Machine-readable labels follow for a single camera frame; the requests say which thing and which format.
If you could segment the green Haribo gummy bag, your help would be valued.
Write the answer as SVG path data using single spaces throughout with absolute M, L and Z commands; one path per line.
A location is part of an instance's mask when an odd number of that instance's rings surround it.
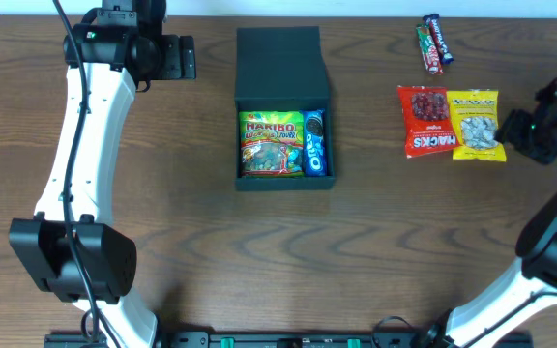
M 241 111 L 242 177 L 302 177 L 304 116 L 299 111 Z

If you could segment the blue Oreo cookie pack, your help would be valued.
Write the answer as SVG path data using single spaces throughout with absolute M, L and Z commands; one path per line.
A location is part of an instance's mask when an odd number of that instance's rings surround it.
M 309 177 L 327 175 L 324 139 L 324 110 L 304 111 L 304 169 Z

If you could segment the dark blue Dairy Milk bar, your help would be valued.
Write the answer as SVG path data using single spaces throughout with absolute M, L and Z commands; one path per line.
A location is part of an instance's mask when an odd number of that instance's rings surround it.
M 424 24 L 429 28 L 429 32 L 436 44 L 437 51 L 440 57 L 440 61 L 443 65 L 451 64 L 454 60 L 443 36 L 440 15 L 439 14 L 428 14 L 423 17 Z

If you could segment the black gift box with lid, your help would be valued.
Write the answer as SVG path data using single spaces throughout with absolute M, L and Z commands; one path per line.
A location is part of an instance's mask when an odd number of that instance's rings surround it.
M 316 26 L 239 28 L 236 32 L 235 108 L 241 111 L 322 109 L 327 175 L 245 178 L 236 155 L 238 191 L 330 189 L 336 180 L 328 70 Z

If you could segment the red Hacks candy bag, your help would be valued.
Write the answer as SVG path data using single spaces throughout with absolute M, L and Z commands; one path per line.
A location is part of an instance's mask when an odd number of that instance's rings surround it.
M 398 86 L 405 125 L 405 154 L 411 159 L 459 146 L 444 87 Z

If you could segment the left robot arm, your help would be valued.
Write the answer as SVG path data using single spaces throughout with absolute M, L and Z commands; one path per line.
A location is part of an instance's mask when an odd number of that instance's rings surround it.
M 76 336 L 49 342 L 81 347 L 166 347 L 133 282 L 133 240 L 113 226 L 120 138 L 135 97 L 155 80 L 196 77 L 194 41 L 166 35 L 165 0 L 103 0 L 66 25 L 64 122 L 48 181 L 30 218 L 16 218 L 9 242 L 36 286 L 83 315 Z

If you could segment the red green chocolate bar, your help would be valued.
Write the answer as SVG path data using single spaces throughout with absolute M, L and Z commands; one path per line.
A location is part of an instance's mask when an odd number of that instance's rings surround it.
M 437 46 L 424 24 L 418 24 L 415 28 L 419 47 L 422 53 L 425 69 L 431 74 L 442 74 L 442 63 L 439 58 Z

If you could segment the yellow seeds snack bag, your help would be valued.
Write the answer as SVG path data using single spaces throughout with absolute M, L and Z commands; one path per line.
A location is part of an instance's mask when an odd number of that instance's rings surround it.
M 498 123 L 498 91 L 448 91 L 451 122 L 459 146 L 453 160 L 507 160 L 503 145 L 495 139 Z

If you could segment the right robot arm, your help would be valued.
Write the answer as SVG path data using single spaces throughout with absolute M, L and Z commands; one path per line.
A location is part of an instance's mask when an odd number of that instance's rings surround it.
M 541 164 L 557 159 L 557 80 L 535 96 L 534 112 L 515 110 L 496 132 L 522 155 Z M 524 227 L 510 267 L 478 297 L 456 307 L 419 338 L 415 347 L 530 347 L 517 327 L 557 305 L 557 193 Z

